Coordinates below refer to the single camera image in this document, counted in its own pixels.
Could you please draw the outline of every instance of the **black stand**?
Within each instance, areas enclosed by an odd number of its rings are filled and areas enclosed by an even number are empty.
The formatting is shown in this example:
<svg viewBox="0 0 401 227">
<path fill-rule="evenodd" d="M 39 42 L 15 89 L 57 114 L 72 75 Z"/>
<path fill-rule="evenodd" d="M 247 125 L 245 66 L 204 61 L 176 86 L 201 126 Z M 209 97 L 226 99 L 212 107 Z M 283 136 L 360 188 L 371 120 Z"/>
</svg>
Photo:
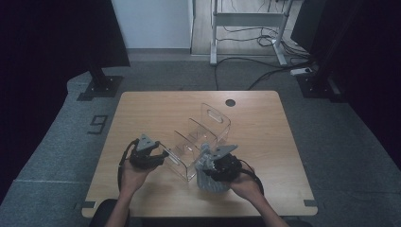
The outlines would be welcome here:
<svg viewBox="0 0 401 227">
<path fill-rule="evenodd" d="M 92 58 L 87 59 L 88 70 L 92 76 L 86 91 L 81 93 L 77 101 L 92 101 L 94 97 L 115 97 L 118 87 L 123 80 L 122 76 L 105 76 L 102 69 L 95 65 Z"/>
<path fill-rule="evenodd" d="M 332 76 L 321 80 L 317 76 L 297 76 L 298 84 L 305 98 L 329 98 L 333 102 L 343 102 L 340 88 Z"/>
</svg>

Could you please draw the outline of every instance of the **transparent plastic container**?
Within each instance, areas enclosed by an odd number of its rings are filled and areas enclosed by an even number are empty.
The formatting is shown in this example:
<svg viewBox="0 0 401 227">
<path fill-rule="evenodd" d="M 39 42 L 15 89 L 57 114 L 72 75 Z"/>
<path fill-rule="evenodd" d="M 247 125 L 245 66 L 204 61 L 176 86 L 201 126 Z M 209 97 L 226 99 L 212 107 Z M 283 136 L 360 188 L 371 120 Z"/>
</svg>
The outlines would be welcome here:
<svg viewBox="0 0 401 227">
<path fill-rule="evenodd" d="M 231 120 L 215 108 L 201 104 L 200 123 L 217 137 L 217 145 L 224 145 L 228 139 L 228 132 L 231 127 Z"/>
<path fill-rule="evenodd" d="M 224 145 L 231 120 L 215 108 L 202 103 L 200 121 L 188 119 L 188 132 L 184 136 L 174 131 L 175 147 L 166 149 L 169 156 L 165 162 L 186 181 L 196 175 L 195 163 L 201 155 L 201 145 L 207 143 L 211 150 Z"/>
<path fill-rule="evenodd" d="M 165 162 L 186 181 L 191 181 L 197 173 L 195 163 L 201 152 L 195 144 L 177 131 L 174 131 L 174 142 L 175 147 L 167 150 L 169 156 L 165 158 Z"/>
</svg>

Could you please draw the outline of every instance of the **wrist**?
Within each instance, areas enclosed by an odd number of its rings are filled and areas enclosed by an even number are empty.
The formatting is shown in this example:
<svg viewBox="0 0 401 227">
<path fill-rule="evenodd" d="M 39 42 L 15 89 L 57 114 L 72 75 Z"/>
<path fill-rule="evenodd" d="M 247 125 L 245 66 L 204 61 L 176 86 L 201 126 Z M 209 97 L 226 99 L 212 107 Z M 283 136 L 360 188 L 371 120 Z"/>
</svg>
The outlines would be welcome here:
<svg viewBox="0 0 401 227">
<path fill-rule="evenodd" d="M 138 190 L 138 186 L 136 183 L 123 183 L 120 190 L 120 196 L 131 198 L 133 194 Z"/>
<path fill-rule="evenodd" d="M 134 191 L 130 191 L 130 190 L 121 190 L 120 191 L 120 195 L 118 196 L 119 200 L 123 200 L 123 201 L 131 201 L 132 196 L 135 192 Z"/>
</svg>

